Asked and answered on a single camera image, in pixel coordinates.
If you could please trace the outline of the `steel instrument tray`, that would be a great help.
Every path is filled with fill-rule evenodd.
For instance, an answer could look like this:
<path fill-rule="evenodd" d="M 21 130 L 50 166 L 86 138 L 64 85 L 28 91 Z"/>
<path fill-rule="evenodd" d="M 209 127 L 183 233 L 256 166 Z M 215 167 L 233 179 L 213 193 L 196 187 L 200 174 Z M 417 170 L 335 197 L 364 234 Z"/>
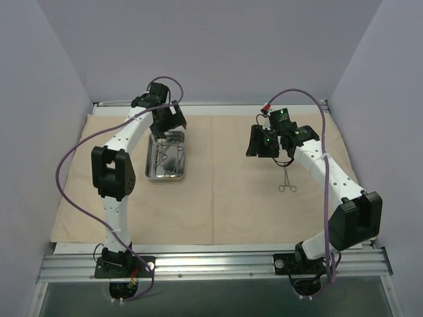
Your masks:
<path fill-rule="evenodd" d="M 145 175 L 152 182 L 180 181 L 185 175 L 185 134 L 173 130 L 165 139 L 148 139 Z"/>

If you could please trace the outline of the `steel forceps with ring handles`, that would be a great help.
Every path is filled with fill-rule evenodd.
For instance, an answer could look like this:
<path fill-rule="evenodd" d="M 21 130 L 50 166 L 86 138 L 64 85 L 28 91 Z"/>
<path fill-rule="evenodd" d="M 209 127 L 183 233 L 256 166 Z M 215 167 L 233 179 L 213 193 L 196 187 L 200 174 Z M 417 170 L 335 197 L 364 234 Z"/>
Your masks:
<path fill-rule="evenodd" d="M 286 190 L 289 190 L 292 193 L 295 193 L 297 191 L 296 186 L 292 185 L 289 180 L 287 167 L 284 167 L 284 183 L 278 186 L 278 190 L 279 192 L 285 192 Z"/>

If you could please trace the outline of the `beige cloth kit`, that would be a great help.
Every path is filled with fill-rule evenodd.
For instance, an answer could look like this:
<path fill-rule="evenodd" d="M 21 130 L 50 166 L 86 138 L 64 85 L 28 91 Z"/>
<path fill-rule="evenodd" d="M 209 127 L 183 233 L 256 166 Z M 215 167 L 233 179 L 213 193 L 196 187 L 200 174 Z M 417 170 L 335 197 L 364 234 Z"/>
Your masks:
<path fill-rule="evenodd" d="M 284 172 L 272 159 L 246 157 L 255 115 L 187 117 L 186 172 L 181 181 L 145 175 L 149 132 L 131 154 L 136 174 L 128 200 L 134 244 L 298 243 L 323 229 L 323 190 L 298 162 L 288 167 L 295 193 L 279 192 Z M 93 187 L 91 151 L 113 132 L 82 144 L 73 157 L 65 193 L 104 218 Z M 52 242 L 104 242 L 106 229 L 61 199 Z"/>

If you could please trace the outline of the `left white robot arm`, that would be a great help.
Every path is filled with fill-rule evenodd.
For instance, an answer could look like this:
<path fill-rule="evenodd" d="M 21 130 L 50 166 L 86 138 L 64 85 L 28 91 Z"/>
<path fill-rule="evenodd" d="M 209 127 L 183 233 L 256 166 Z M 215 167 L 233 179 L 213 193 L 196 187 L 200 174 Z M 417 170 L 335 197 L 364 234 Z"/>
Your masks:
<path fill-rule="evenodd" d="M 128 116 L 116 133 L 91 151 L 93 186 L 102 198 L 106 223 L 111 227 L 101 260 L 118 277 L 129 275 L 134 267 L 128 228 L 128 196 L 136 183 L 131 153 L 146 131 L 164 139 L 166 132 L 187 126 L 178 102 L 172 101 L 170 94 L 168 86 L 149 83 L 146 91 L 132 100 Z"/>

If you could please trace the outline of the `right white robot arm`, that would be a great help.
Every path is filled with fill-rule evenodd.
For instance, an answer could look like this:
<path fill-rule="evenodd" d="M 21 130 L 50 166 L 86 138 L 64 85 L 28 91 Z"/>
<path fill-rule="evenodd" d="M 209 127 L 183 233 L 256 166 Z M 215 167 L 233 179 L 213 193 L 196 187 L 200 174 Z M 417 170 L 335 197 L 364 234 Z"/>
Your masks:
<path fill-rule="evenodd" d="M 265 122 L 251 127 L 246 156 L 276 159 L 285 151 L 289 161 L 282 167 L 298 162 L 324 191 L 324 229 L 297 244 L 295 268 L 307 273 L 317 260 L 375 238 L 380 232 L 383 200 L 353 181 L 330 156 L 325 133 L 309 125 L 299 127 L 286 108 L 273 110 L 267 104 L 259 114 Z"/>

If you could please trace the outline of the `steel forceps in tray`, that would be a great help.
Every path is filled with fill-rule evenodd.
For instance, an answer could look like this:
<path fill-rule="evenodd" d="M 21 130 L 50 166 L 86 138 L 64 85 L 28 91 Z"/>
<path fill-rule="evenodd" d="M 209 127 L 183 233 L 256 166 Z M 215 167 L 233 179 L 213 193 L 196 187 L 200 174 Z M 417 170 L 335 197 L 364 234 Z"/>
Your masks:
<path fill-rule="evenodd" d="M 182 176 L 182 161 L 184 159 L 184 147 L 179 143 L 171 143 L 169 149 L 171 155 L 167 155 L 165 164 L 165 177 L 166 178 L 177 178 Z"/>

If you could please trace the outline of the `back aluminium rail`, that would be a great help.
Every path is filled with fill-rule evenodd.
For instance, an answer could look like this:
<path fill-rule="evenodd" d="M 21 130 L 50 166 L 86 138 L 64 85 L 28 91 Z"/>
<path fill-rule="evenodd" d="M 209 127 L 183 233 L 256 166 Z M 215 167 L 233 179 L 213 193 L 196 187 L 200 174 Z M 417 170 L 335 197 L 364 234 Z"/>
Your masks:
<path fill-rule="evenodd" d="M 97 106 L 130 106 L 132 103 L 131 100 L 108 100 L 108 101 L 100 101 L 100 102 L 94 102 L 94 105 Z M 179 103 L 181 106 L 254 106 L 258 105 L 258 103 L 254 102 L 200 102 L 200 101 L 193 101 L 193 102 L 187 102 L 182 101 Z"/>

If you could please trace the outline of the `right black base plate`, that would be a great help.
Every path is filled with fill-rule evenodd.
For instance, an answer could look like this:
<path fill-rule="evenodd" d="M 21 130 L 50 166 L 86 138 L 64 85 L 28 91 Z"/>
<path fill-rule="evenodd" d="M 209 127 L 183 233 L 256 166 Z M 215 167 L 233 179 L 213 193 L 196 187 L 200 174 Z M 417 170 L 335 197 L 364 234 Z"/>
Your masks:
<path fill-rule="evenodd" d="M 272 255 L 276 275 L 318 275 L 325 274 L 323 259 L 298 260 L 294 253 L 276 253 Z"/>

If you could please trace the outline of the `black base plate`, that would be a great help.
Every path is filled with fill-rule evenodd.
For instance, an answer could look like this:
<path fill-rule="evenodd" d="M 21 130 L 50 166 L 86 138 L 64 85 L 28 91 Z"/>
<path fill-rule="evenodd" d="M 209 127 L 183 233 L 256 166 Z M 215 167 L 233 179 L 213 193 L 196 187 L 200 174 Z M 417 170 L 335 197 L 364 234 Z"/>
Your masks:
<path fill-rule="evenodd" d="M 148 269 L 137 257 L 121 255 L 117 258 L 101 256 L 97 259 L 94 277 L 96 279 L 124 279 L 153 276 L 153 267 Z"/>
<path fill-rule="evenodd" d="M 276 253 L 272 255 L 276 275 L 318 275 L 325 274 L 323 259 L 298 260 L 294 253 Z"/>

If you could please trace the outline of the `front aluminium rail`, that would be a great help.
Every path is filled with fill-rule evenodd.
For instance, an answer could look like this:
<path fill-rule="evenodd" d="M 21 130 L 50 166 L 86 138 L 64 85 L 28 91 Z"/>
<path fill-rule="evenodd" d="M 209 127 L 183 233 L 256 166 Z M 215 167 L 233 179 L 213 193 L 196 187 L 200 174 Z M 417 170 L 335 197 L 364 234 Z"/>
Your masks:
<path fill-rule="evenodd" d="M 39 283 L 95 282 L 92 244 L 59 243 L 44 256 Z M 251 245 L 136 245 L 136 252 L 155 257 L 156 281 L 275 279 L 272 255 L 293 253 L 292 244 Z M 341 255 L 338 277 L 392 275 L 387 253 L 364 242 Z"/>

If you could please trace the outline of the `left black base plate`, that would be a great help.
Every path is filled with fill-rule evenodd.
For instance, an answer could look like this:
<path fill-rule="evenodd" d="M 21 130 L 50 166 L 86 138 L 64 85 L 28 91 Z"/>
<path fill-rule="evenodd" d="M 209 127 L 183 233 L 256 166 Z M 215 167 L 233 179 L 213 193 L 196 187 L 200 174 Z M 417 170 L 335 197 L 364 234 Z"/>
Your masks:
<path fill-rule="evenodd" d="M 117 258 L 101 256 L 97 259 L 94 277 L 96 279 L 124 279 L 153 276 L 153 267 L 148 269 L 137 257 L 121 255 Z"/>

